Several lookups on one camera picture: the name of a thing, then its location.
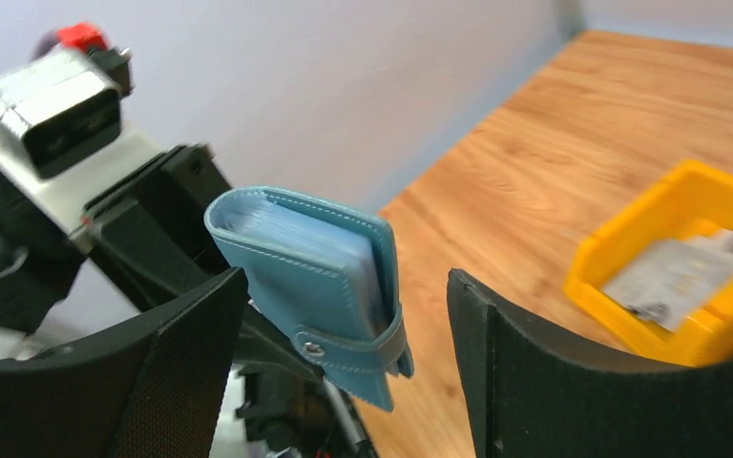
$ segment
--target wallet snap button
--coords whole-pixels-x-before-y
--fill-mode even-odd
[[[304,343],[304,352],[314,358],[322,358],[326,354],[321,345],[313,342]]]

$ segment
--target white wall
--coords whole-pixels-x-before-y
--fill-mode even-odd
[[[589,29],[733,47],[733,0],[581,0]]]
[[[0,72],[84,19],[134,50],[127,113],[163,144],[208,141],[238,186],[370,211],[565,41],[550,0],[2,0]],[[87,269],[46,326],[91,332],[122,303]]]

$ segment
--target camera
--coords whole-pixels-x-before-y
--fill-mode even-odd
[[[41,178],[119,137],[122,91],[84,52],[55,49],[0,75],[0,138]]]

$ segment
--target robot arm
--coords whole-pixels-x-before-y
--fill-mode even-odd
[[[238,416],[249,439],[303,456],[322,442],[377,456],[346,395],[254,310],[244,274],[206,233],[206,205],[231,189],[209,149],[162,151],[122,118],[128,52],[87,25],[58,38],[0,76],[0,326],[31,334],[86,259],[142,313],[28,361],[0,361],[0,456],[168,456],[157,444],[167,437],[193,447],[172,456],[201,456],[232,358],[245,366]],[[184,396],[200,398],[196,409]],[[76,421],[90,409],[108,423]],[[78,434],[91,442],[72,449]]]

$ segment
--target red component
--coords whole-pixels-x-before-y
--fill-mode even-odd
[[[61,45],[67,48],[77,48],[83,52],[88,52],[90,48],[94,47],[101,50],[108,49],[102,31],[88,22],[60,29],[57,31],[57,38],[60,39]]]

